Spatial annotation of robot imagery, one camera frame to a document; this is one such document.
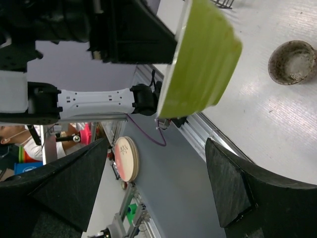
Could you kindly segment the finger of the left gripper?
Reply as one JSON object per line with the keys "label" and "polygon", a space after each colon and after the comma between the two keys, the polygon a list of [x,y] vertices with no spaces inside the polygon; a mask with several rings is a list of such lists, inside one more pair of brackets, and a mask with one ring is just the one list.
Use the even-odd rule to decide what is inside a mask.
{"label": "finger of the left gripper", "polygon": [[101,2],[103,62],[121,64],[170,64],[175,35],[152,12],[145,0]]}

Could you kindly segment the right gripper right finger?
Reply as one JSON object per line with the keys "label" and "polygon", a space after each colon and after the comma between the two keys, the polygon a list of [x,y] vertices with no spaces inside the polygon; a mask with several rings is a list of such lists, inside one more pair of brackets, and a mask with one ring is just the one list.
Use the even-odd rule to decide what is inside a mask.
{"label": "right gripper right finger", "polygon": [[317,186],[270,172],[211,139],[208,175],[228,238],[315,238]]}

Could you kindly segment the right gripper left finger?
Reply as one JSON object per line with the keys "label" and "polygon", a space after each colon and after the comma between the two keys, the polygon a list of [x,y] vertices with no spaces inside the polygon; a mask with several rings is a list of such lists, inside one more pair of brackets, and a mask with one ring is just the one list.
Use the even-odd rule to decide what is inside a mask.
{"label": "right gripper left finger", "polygon": [[104,172],[107,140],[0,183],[2,238],[80,238]]}

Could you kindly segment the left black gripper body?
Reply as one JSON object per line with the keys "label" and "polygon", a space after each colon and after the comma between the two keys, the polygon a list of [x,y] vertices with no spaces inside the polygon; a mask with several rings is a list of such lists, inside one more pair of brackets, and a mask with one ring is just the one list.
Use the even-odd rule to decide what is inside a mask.
{"label": "left black gripper body", "polygon": [[0,60],[42,59],[36,41],[89,43],[94,59],[116,61],[108,0],[2,0]]}

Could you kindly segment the white square bowl green outside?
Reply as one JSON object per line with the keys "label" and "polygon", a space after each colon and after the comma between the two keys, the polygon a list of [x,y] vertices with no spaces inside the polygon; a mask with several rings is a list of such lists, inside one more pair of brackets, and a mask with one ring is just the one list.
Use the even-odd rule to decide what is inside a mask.
{"label": "white square bowl green outside", "polygon": [[233,25],[210,0],[185,2],[177,45],[164,74],[159,118],[185,117],[215,106],[242,53]]}

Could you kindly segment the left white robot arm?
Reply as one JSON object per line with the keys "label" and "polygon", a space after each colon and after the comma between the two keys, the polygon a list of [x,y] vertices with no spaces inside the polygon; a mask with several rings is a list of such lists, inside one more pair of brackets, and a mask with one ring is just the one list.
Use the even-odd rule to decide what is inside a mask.
{"label": "left white robot arm", "polygon": [[172,62],[177,41],[144,0],[3,0],[0,3],[0,120],[49,125],[108,113],[156,113],[162,83],[115,91],[61,90],[27,80],[42,59],[37,41],[89,43],[104,63]]}

